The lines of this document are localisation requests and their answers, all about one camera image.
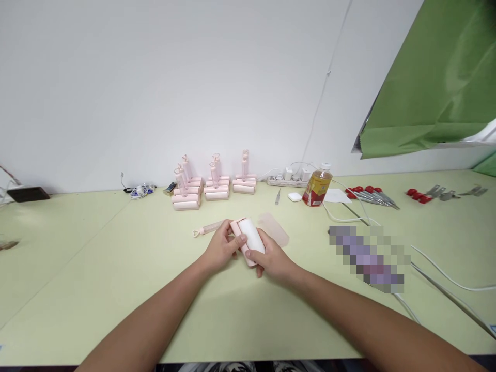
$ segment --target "yellow label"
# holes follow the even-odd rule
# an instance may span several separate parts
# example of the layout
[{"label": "yellow label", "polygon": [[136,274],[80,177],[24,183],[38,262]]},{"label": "yellow label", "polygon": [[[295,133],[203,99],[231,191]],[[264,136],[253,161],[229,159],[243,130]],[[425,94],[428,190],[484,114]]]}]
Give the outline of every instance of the yellow label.
[{"label": "yellow label", "polygon": [[317,196],[325,195],[329,185],[331,183],[330,179],[322,179],[319,177],[312,176],[308,186],[306,187],[306,192],[309,194],[310,192],[315,193]]}]

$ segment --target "plastic bottle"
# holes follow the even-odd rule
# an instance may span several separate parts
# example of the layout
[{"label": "plastic bottle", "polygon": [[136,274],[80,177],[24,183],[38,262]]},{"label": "plastic bottle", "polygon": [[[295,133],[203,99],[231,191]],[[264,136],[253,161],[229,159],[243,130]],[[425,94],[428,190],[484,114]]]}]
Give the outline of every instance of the plastic bottle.
[{"label": "plastic bottle", "polygon": [[318,207],[324,202],[327,189],[332,180],[332,174],[329,169],[331,169],[331,163],[322,163],[320,169],[312,173],[303,194],[303,202],[308,206]]}]

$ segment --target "white paper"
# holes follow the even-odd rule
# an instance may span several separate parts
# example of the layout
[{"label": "white paper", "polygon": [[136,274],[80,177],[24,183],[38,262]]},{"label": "white paper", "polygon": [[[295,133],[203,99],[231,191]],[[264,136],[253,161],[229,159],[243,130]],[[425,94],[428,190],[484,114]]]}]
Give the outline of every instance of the white paper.
[{"label": "white paper", "polygon": [[348,196],[340,189],[328,189],[324,202],[328,203],[351,203]]}]

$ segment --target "power strip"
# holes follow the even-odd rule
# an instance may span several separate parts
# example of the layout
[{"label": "power strip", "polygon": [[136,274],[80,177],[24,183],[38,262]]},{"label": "power strip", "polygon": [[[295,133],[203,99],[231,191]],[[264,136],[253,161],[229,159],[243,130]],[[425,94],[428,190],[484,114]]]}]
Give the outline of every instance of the power strip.
[{"label": "power strip", "polygon": [[279,186],[279,187],[300,187],[306,189],[308,186],[308,181],[285,181],[277,180],[274,176],[267,177],[267,185],[269,186]]}]

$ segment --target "hand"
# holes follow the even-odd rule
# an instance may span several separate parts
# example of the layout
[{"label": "hand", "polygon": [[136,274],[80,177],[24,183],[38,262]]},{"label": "hand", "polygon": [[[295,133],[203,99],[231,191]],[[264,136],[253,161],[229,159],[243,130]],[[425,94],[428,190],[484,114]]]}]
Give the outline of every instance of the hand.
[{"label": "hand", "polygon": [[248,250],[245,253],[246,257],[263,267],[264,270],[257,269],[259,277],[263,271],[266,271],[274,279],[283,282],[298,266],[289,259],[279,244],[268,236],[265,231],[259,228],[257,230],[265,246],[265,254]]},{"label": "hand", "polygon": [[231,257],[237,259],[236,250],[246,243],[245,234],[241,234],[238,237],[229,235],[233,233],[231,222],[232,220],[224,220],[221,227],[213,234],[207,249],[198,259],[212,273],[223,268]]}]

